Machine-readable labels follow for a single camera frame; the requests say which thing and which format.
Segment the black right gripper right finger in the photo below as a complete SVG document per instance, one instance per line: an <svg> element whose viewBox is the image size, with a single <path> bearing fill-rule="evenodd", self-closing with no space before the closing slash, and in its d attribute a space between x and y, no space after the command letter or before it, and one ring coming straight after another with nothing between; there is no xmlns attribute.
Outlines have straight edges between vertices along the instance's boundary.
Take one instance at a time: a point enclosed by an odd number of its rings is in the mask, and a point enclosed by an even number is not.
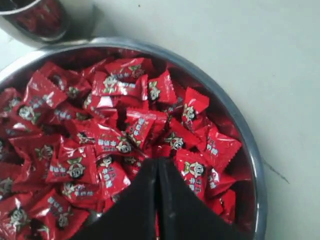
<svg viewBox="0 0 320 240"><path fill-rule="evenodd" d="M169 158L156 159L156 211L161 240L250 240L226 223L185 184Z"/></svg>

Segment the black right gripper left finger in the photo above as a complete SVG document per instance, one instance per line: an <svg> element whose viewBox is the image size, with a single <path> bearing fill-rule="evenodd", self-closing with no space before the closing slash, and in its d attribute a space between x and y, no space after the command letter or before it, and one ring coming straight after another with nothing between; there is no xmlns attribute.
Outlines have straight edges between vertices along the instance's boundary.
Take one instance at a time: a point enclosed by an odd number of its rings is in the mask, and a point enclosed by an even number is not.
<svg viewBox="0 0 320 240"><path fill-rule="evenodd" d="M155 240L158 161L147 159L119 200L89 226L90 240Z"/></svg>

